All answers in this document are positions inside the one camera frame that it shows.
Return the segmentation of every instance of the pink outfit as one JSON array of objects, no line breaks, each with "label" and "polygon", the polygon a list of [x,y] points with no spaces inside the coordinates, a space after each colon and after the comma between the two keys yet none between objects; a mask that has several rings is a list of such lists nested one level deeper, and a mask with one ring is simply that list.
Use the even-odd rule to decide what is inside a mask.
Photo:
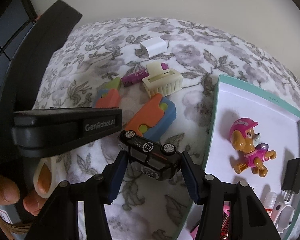
[{"label": "pink outfit", "polygon": [[235,121],[231,126],[229,137],[231,139],[232,133],[235,130],[238,130],[242,134],[242,136],[246,138],[247,137],[246,131],[255,127],[256,125],[258,125],[258,122],[255,122],[250,118],[240,118],[237,121]]},{"label": "pink outfit", "polygon": [[245,154],[244,155],[244,159],[246,164],[248,165],[248,167],[254,168],[255,165],[253,163],[254,159],[259,157],[261,159],[262,162],[264,161],[268,161],[269,158],[265,158],[265,154],[266,154],[266,150],[254,150],[253,152],[249,153],[249,154]]}]

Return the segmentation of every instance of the toy puppy figure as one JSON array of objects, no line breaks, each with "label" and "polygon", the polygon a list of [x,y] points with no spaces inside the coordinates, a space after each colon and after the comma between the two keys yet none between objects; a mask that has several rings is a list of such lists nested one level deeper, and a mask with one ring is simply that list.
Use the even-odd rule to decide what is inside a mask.
[{"label": "toy puppy figure", "polygon": [[258,144],[260,134],[255,134],[253,130],[256,125],[258,125],[258,122],[254,122],[250,118],[240,118],[230,128],[232,147],[237,151],[242,151],[245,158],[245,162],[237,164],[234,167],[234,171],[240,174],[248,167],[251,167],[254,174],[265,177],[268,169],[263,162],[275,159],[277,153],[268,151],[269,146],[265,143]]}]

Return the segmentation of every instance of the black toy car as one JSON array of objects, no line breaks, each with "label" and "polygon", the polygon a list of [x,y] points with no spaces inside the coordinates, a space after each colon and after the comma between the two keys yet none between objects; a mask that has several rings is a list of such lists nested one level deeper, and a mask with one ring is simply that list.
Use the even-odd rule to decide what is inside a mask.
[{"label": "black toy car", "polygon": [[132,130],[123,130],[118,139],[119,147],[129,153],[129,162],[137,171],[157,180],[171,179],[179,171],[181,154],[173,144],[161,146]]}]

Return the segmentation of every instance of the toy car wheel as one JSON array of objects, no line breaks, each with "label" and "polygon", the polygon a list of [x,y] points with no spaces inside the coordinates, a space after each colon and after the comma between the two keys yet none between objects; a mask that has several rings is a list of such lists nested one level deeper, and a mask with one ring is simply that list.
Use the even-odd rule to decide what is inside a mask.
[{"label": "toy car wheel", "polygon": [[126,131],[126,133],[124,134],[124,136],[125,136],[126,138],[129,138],[129,139],[131,139],[131,138],[134,137],[135,135],[136,135],[136,133],[135,133],[134,131],[132,131],[132,130]]},{"label": "toy car wheel", "polygon": [[162,145],[161,150],[165,155],[173,155],[176,153],[176,147],[171,143]]}]

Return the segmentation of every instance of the teal box rim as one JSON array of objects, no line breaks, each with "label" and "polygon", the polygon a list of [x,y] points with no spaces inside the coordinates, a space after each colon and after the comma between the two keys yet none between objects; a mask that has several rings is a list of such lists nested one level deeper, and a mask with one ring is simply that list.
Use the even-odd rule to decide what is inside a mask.
[{"label": "teal box rim", "polygon": [[[295,116],[300,118],[300,110],[296,109],[295,107],[293,107],[292,105],[290,105],[288,102],[286,102],[285,100],[279,98],[278,96],[263,90],[262,88],[259,88],[253,84],[247,83],[245,81],[242,81],[240,79],[234,78],[234,77],[230,77],[230,76],[226,76],[223,74],[219,75],[218,81],[216,83],[215,89],[214,89],[214,101],[213,101],[213,108],[212,108],[212,115],[211,115],[211,123],[210,123],[210,129],[209,129],[209,134],[208,134],[208,142],[209,144],[207,145],[207,148],[205,150],[205,154],[203,157],[203,161],[202,161],[202,168],[205,169],[207,161],[208,161],[208,156],[209,156],[209,151],[210,151],[210,147],[211,147],[211,139],[212,139],[212,135],[213,135],[213,130],[214,130],[214,123],[215,123],[215,118],[216,118],[216,110],[217,110],[217,102],[218,102],[218,91],[219,91],[219,85],[220,83],[225,83],[225,84],[229,84],[231,86],[240,88],[242,90],[248,91],[252,94],[255,94],[261,98],[264,98],[278,106],[280,106],[281,108],[287,110],[288,112],[294,114]],[[191,204],[187,207],[187,215],[183,217],[182,222],[180,223],[177,232],[174,234],[173,239],[177,239],[177,237],[179,236],[182,228],[184,227],[184,224],[186,223],[186,219],[188,217],[188,214],[190,212],[191,206],[193,205],[193,202],[191,202]],[[283,240],[287,240],[291,234],[291,231],[293,229],[293,227],[295,226],[298,216],[300,214],[300,199],[298,202],[298,206],[295,209],[295,213],[291,222],[290,227],[287,229],[287,232],[284,236]]]}]

